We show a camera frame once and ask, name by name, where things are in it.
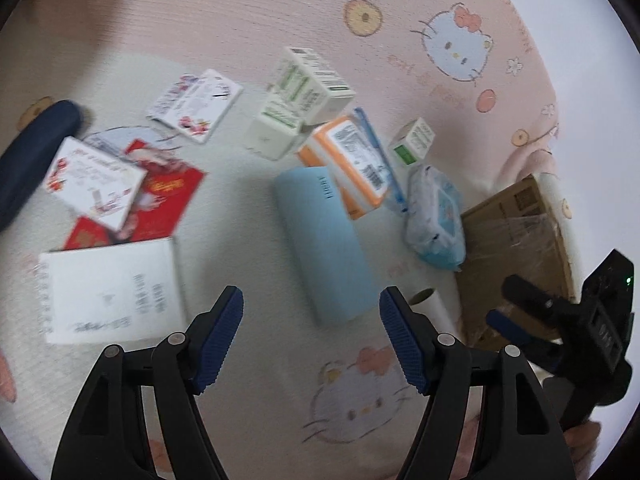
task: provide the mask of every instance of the white notebook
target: white notebook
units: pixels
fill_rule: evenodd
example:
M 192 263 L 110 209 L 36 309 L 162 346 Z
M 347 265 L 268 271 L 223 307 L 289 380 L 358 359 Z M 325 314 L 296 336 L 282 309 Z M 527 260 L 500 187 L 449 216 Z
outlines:
M 111 343 L 186 328 L 171 238 L 40 255 L 48 343 Z

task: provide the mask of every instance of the small white box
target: small white box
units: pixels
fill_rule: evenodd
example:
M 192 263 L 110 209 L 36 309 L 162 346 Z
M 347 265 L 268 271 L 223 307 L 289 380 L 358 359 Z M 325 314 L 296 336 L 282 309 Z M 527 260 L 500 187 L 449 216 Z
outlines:
M 276 66 L 272 89 L 309 125 L 335 119 L 356 95 L 316 51 L 291 46 Z
M 405 166 L 421 162 L 433 144 L 436 134 L 422 117 L 402 127 L 391 149 Z
M 264 158 L 279 160 L 302 138 L 301 127 L 302 119 L 279 94 L 271 93 L 244 134 L 244 146 Z

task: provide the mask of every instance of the hello kitty print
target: hello kitty print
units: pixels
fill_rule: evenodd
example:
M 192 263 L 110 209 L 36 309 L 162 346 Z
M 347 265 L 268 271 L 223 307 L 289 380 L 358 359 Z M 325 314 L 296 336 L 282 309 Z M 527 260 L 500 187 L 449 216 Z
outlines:
M 384 426 L 415 395 L 407 384 L 391 346 L 363 348 L 356 362 L 327 363 L 311 402 L 311 422 L 304 442 L 318 438 L 349 444 Z
M 463 4 L 436 14 L 423 30 L 422 43 L 433 63 L 456 81 L 475 81 L 494 47 L 491 36 L 482 33 L 482 18 Z

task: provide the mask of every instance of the white card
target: white card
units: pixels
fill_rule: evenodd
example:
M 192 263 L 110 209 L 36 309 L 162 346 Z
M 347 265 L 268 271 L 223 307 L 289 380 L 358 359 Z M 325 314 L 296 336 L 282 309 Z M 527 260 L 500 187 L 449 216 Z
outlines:
M 48 343 L 164 338 L 185 329 L 171 238 L 40 255 Z
M 215 70 L 205 70 L 158 120 L 196 142 L 206 142 L 240 92 L 239 84 Z
M 146 171 L 67 137 L 42 187 L 112 231 L 119 231 Z
M 151 105 L 146 116 L 158 121 L 164 120 L 164 116 L 174 103 L 182 97 L 186 91 L 198 82 L 200 78 L 193 74 L 183 74 L 180 79 L 169 88 Z

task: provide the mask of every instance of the red envelope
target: red envelope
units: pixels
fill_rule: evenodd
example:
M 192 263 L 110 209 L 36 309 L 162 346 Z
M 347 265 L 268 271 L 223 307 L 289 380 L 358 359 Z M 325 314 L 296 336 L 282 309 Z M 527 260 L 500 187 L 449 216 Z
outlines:
M 66 240 L 66 250 L 140 242 L 173 234 L 205 173 L 139 139 L 129 145 L 126 153 L 147 174 L 122 229 L 112 232 L 80 217 Z

